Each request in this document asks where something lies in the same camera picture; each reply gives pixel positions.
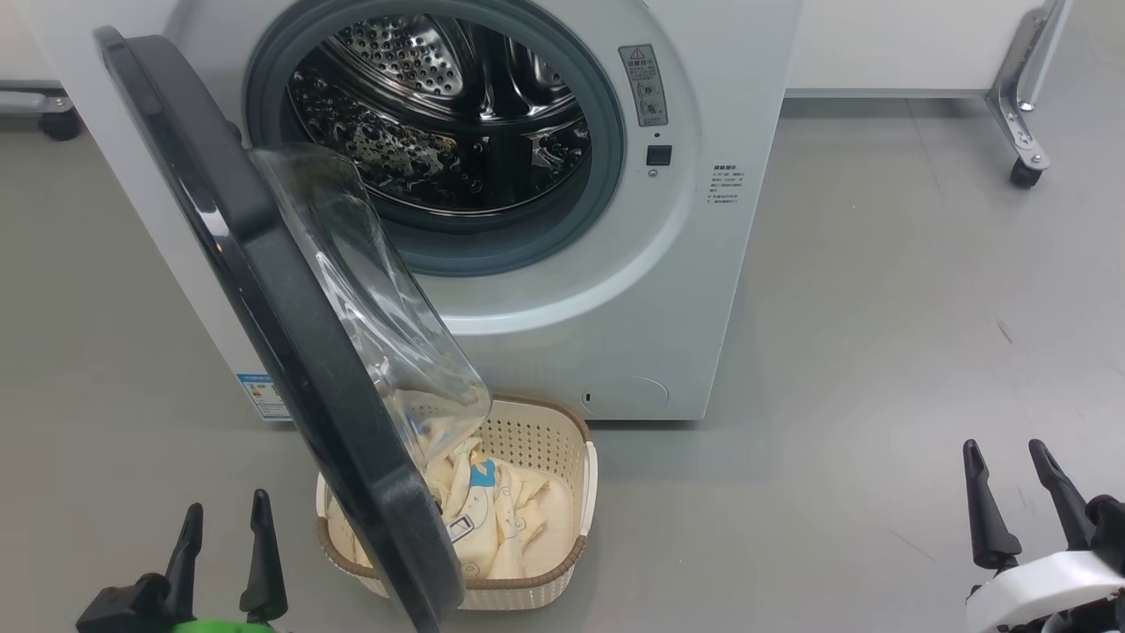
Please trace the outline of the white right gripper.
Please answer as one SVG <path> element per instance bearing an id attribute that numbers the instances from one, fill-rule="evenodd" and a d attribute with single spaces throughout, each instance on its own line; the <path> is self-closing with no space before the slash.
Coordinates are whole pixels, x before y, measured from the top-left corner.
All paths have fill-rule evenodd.
<path id="1" fill-rule="evenodd" d="M 1018 566 L 1020 541 L 1005 524 L 976 441 L 965 441 L 962 460 L 973 564 L 1002 571 L 968 597 L 968 633 L 999 633 L 1125 593 L 1125 575 L 1089 550 L 1094 522 L 1086 516 L 1084 497 L 1043 440 L 1030 440 L 1028 450 L 1038 481 L 1051 494 L 1068 550 Z"/>

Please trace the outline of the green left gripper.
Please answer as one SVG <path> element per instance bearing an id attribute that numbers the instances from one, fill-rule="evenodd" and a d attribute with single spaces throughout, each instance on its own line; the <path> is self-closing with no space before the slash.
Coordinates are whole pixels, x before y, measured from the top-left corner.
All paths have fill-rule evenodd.
<path id="1" fill-rule="evenodd" d="M 289 604 L 269 492 L 256 489 L 250 509 L 254 543 L 248 585 L 238 600 L 246 622 L 194 620 L 194 570 L 202 548 L 202 504 L 194 501 L 186 509 L 164 575 L 168 581 L 164 605 L 169 616 L 173 621 L 188 621 L 177 622 L 171 633 L 279 633 L 269 622 L 285 616 Z"/>

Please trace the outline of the black round glass washer door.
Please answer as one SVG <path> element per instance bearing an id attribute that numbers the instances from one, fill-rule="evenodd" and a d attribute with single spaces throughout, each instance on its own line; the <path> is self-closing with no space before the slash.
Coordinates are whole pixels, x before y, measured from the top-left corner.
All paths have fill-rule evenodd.
<path id="1" fill-rule="evenodd" d="M 382 228 L 356 165 L 246 150 L 171 40 L 93 33 L 110 80 L 377 576 L 417 633 L 465 600 L 425 483 L 490 389 Z"/>

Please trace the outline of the white front-load washing machine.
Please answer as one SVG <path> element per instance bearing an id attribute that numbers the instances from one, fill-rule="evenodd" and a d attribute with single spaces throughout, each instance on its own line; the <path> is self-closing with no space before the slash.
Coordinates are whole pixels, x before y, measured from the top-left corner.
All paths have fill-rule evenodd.
<path id="1" fill-rule="evenodd" d="M 575 87 L 593 172 L 544 205 L 559 227 L 382 228 L 495 394 L 595 421 L 700 421 L 788 82 L 803 0 L 15 0 L 234 376 L 268 374 L 158 181 L 93 33 L 163 36 L 251 147 L 297 136 L 284 73 L 362 18 L 433 13 L 514 37 Z M 650 44 L 668 124 L 642 127 L 620 47 Z M 672 146 L 670 168 L 644 164 Z M 716 165 L 738 204 L 706 204 Z"/>

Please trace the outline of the blue energy label sticker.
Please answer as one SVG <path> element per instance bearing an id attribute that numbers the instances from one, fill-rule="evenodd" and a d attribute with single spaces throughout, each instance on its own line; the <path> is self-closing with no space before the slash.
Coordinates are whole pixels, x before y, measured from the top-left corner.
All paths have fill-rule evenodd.
<path id="1" fill-rule="evenodd" d="M 287 408 L 271 376 L 240 373 L 236 377 L 261 419 L 292 421 L 292 413 Z"/>

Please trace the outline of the small printed text label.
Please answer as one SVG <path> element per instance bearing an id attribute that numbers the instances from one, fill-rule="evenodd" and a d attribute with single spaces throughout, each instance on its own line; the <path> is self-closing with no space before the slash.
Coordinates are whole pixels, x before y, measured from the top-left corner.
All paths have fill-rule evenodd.
<path id="1" fill-rule="evenodd" d="M 706 204 L 738 204 L 744 187 L 744 170 L 734 164 L 716 165 L 708 181 Z"/>

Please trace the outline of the grey warning label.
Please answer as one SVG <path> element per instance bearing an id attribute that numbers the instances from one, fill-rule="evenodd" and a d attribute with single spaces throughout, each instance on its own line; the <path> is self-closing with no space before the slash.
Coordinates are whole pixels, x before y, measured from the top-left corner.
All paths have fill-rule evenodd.
<path id="1" fill-rule="evenodd" d="M 667 101 L 658 60 L 650 44 L 620 47 L 619 56 L 627 73 L 636 121 L 639 126 L 666 126 L 668 124 Z"/>

